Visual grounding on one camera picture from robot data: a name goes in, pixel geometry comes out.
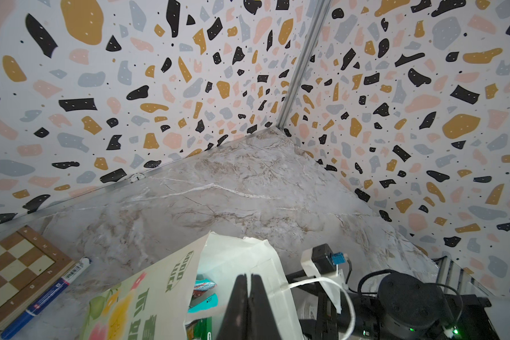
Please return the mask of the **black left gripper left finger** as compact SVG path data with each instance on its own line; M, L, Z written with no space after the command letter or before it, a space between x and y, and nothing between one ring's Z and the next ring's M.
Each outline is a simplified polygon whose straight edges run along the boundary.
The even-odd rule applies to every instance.
M247 339L247 318L247 277L242 274L236 278L217 339Z

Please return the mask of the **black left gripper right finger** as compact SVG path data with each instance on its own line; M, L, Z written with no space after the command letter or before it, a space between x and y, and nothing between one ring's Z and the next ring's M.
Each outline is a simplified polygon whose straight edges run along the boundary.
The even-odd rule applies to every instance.
M281 336L261 276L252 274L248 299L248 339L280 340Z

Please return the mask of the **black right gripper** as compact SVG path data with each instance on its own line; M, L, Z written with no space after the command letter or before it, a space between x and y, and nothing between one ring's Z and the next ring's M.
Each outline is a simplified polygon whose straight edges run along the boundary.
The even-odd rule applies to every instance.
M374 296L349 291L340 293L341 312L338 313L324 287L334 292L337 287L328 283L310 282L299 286L309 296L298 309L298 319L306 339L379 339L381 325L376 313Z

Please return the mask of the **teal Fox's candy packet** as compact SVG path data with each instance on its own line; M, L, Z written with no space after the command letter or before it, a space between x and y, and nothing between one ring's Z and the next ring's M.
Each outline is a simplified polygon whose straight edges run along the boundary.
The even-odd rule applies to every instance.
M217 307L219 300L216 288L217 284L209 279L196 280L188 313L199 313Z

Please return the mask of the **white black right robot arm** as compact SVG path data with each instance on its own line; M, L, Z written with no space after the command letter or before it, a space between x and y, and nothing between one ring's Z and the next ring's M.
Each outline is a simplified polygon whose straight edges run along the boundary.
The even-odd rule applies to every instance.
M498 339L488 298L462 295L442 283L424 283L392 269L365 275L334 306L319 282L301 286L317 301L300 320L305 339Z

